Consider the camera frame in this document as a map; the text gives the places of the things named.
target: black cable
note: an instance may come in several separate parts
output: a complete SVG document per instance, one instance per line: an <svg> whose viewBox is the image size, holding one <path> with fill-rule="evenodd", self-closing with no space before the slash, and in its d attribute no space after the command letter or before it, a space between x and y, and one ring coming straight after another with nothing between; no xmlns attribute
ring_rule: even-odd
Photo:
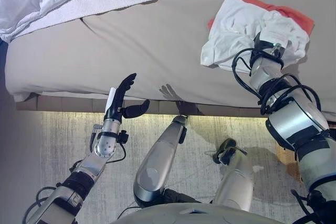
<svg viewBox="0 0 336 224"><path fill-rule="evenodd" d="M265 93L263 96L261 96L259 93L257 93L255 90L253 90L249 85L247 85L237 74L236 72L236 67L237 67L237 63L238 63L238 60L241 60L244 65L249 69L251 70L251 68L248 66L248 64L246 63L246 61L240 57L239 55L242 54L243 52L246 52L246 51L254 51L254 52L258 52L260 54L263 54L262 57L264 58L269 58L271 60L274 60L276 62L278 62L279 64L281 64L281 68L284 66L283 62L281 61L281 59L278 59L276 57L273 57L267 53L265 53L264 51L262 50L259 50L259 49L255 49L255 48L246 48L246 49L243 49L241 50L239 53L236 54L236 56L233 58L233 62L232 62L232 71L233 71L233 74L234 74L234 77L236 79L236 81L244 88L246 89L247 91L249 91L250 93L254 94L256 97L258 97L260 99L260 104L261 104L261 108L260 108L260 112L262 115L264 115L266 112L267 113L271 113L278 105L279 103L281 102L281 100L286 96L288 95L290 92L292 92L293 90L295 89L298 89L298 88L301 88L302 91L304 92L304 94L306 95L306 97L310 100L310 95L307 93L307 90L310 91L310 93L314 96L315 98L315 102L316 102L316 106L318 108L318 110L321 111L321 103L320 103L320 99L318 97L318 95L316 94L316 92L308 87L308 86L305 86L305 85L302 85L301 82L298 80L298 78L296 78L294 75L292 74L284 74L283 76L281 76L280 78L278 78L274 84L268 89L267 93ZM269 99L270 96L273 95L273 91L274 91L274 88L276 87L276 85L282 80L284 79L285 77L292 77L294 79L294 81L298 84L294 87L291 87L289 90L285 91L277 100L276 102L273 104L273 106L268 109L267 106L266 106L266 103L267 103L267 100Z"/></svg>
<svg viewBox="0 0 336 224"><path fill-rule="evenodd" d="M43 188L41 188L38 192L37 192L37 194L36 194L36 197L35 197L35 199L36 199L36 202L37 202L37 205L40 207L41 206L41 203L39 202L39 198L40 198L40 194L44 191L44 190L55 190L56 189L56 187L53 187L53 186L46 186L46 187L43 187Z"/></svg>
<svg viewBox="0 0 336 224"><path fill-rule="evenodd" d="M261 107L260 107L260 114L264 115L266 112L267 112L267 108L266 108L266 103L268 101L268 99L273 95L273 92L274 92L274 88L279 84L279 82L281 80L283 80L285 77L292 77L294 79L294 81L298 84L298 85L301 85L301 82L299 81L298 78L296 78L294 75L290 74L290 73L287 73L287 74L284 74L283 76L281 76L280 78L278 78L273 84L272 86L267 90L267 92L262 96L262 101L261 101ZM306 97L310 100L310 95L308 95L307 91L302 88L304 94L306 95Z"/></svg>
<svg viewBox="0 0 336 224"><path fill-rule="evenodd" d="M302 218L294 221L292 224L306 224L309 221L313 221L314 223L317 223L317 224L322 224L319 220L319 217L317 216L315 212L309 215L303 216Z"/></svg>
<svg viewBox="0 0 336 224"><path fill-rule="evenodd" d="M254 91L249 85L247 85L239 76L238 74L236 73L236 67L237 67L237 62L239 59L243 59L242 57L239 57L240 54L242 54L243 52L246 52L246 51L258 51L260 52L260 50L258 49L255 49L255 48L245 48L243 50L241 50L239 53L236 54L236 56L233 58L233 61L232 61L232 72L233 72L233 75L236 79L236 81L244 88L246 89L247 91L249 91L250 93L254 94L256 97L258 97L259 99L261 99L261 95L258 94L256 91Z"/></svg>
<svg viewBox="0 0 336 224"><path fill-rule="evenodd" d="M237 62L238 62L238 60L242 60L242 62L244 63L245 67L248 68L248 70L251 71L250 66L246 63L246 61L245 61L242 57L238 57L238 58L237 58Z"/></svg>
<svg viewBox="0 0 336 224"><path fill-rule="evenodd" d="M72 167L69 168L69 171L72 173L72 172L76 169L77 165L78 165L80 162L82 162L82 161L83 161L82 159L76 161L76 162L72 165Z"/></svg>
<svg viewBox="0 0 336 224"><path fill-rule="evenodd" d="M123 215L124 212L126 212L128 209L132 209L132 208L141 208L141 207L128 207L128 208L124 209L123 212L121 212L121 213L119 214L119 216L117 217L117 220L120 219L120 217Z"/></svg>
<svg viewBox="0 0 336 224"><path fill-rule="evenodd" d="M125 147L123 146L122 143L119 143L119 144L120 144L120 146L121 146L121 148L122 148L122 150L123 150L123 152L124 152L124 156L123 156L121 159L116 159L116 160L108 161L108 162L106 162L106 164L111 164L111 163L119 162L119 161L122 161L122 160L124 160L124 159L126 158L126 150L125 150Z"/></svg>
<svg viewBox="0 0 336 224"><path fill-rule="evenodd" d="M34 202L33 204L31 204L31 206L28 207L27 211L25 211L25 214L23 215L22 224L26 224L27 223L27 217L28 217L28 214L30 213L30 211L34 207L36 207L38 204L41 204L43 201L45 201L47 199L48 199L48 197L45 197L45 198L39 199L36 202Z"/></svg>
<svg viewBox="0 0 336 224"><path fill-rule="evenodd" d="M292 189L290 192L294 195L294 197L295 197L296 200L298 201L298 203L299 203L300 207L302 208L303 212L305 212L306 215L310 215L310 212L308 211L308 209L304 206L304 204L303 204L303 202L302 202L303 199L304 199L304 200L307 200L307 198L301 197L301 196L298 194L298 192L295 191L295 190L293 190L293 189Z"/></svg>
<svg viewBox="0 0 336 224"><path fill-rule="evenodd" d="M267 113L272 113L273 110L279 105L279 103L282 101L283 98L285 98L290 92L292 92L293 90L295 89L306 89L308 90L313 96L314 96L314 99L315 99L315 102L316 102L316 107L319 111L321 111L321 102L320 102L320 99L319 99L319 96L316 94L316 92L314 91L314 89L312 89L311 87L309 86L306 86L306 85L296 85L294 87L291 87L289 88L288 90L286 90L284 93L281 94L281 96L279 96L279 98L274 102L274 104L272 105L272 107L268 110Z"/></svg>
<svg viewBox="0 0 336 224"><path fill-rule="evenodd" d="M96 137L96 133L92 132L91 133L91 138L90 138L90 152L93 151L93 142L94 142L95 137Z"/></svg>

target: robot leg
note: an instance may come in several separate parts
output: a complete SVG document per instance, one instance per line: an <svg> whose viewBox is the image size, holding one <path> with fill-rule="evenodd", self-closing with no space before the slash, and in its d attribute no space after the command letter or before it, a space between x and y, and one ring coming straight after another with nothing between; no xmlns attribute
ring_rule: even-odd
<svg viewBox="0 0 336 224"><path fill-rule="evenodd" d="M213 159L226 166L213 204L248 211L253 196L253 169L247 152L236 147L236 141L229 138Z"/></svg>

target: carpet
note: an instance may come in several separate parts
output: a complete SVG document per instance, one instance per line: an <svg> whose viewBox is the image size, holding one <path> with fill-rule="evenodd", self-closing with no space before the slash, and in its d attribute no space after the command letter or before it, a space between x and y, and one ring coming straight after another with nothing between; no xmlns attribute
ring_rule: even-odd
<svg viewBox="0 0 336 224"><path fill-rule="evenodd" d="M127 157L108 164L84 202L77 220L84 223L110 223L128 206L135 206L133 181L147 151L170 124L171 115L143 115L123 119L127 130ZM89 136L101 113L44 112L41 123L40 186L52 186L69 176L69 167L89 153ZM276 142L265 127L266 119L190 116L184 143L179 145L166 187L201 202L210 202L221 180L220 165L211 155L223 140L234 138L248 151L254 166L255 186L251 212L284 223L292 223L304 213L291 195L304 186L286 172L277 156ZM122 157L118 148L113 158Z"/></svg>

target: beige mattress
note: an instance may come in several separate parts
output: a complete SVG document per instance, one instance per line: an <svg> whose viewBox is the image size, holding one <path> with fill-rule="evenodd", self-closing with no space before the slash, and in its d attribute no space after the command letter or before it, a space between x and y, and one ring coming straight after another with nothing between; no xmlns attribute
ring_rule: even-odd
<svg viewBox="0 0 336 224"><path fill-rule="evenodd" d="M315 21L307 57L285 69L336 113L336 0L262 0L293 7ZM8 48L6 86L17 101L31 92L108 93L138 73L129 96L165 100L161 86L201 104L258 107L232 72L200 65L207 22L223 0L158 0L52 26Z"/></svg>

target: red cloth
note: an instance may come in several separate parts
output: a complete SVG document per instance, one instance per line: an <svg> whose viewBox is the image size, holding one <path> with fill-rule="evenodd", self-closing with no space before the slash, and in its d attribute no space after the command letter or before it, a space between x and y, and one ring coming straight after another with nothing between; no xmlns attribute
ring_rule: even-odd
<svg viewBox="0 0 336 224"><path fill-rule="evenodd" d="M266 9L268 11L271 10L276 10L278 11L282 16L292 18L303 30L306 31L308 35L311 34L311 31L313 30L314 27L314 20L312 20L310 17L300 13L297 10L294 10L290 7L287 6L275 6L275 5L270 5L266 4L260 0L243 0L246 3L254 4L256 6L259 6L263 9ZM211 19L208 22L208 28L211 29L212 24L214 22L214 18Z"/></svg>

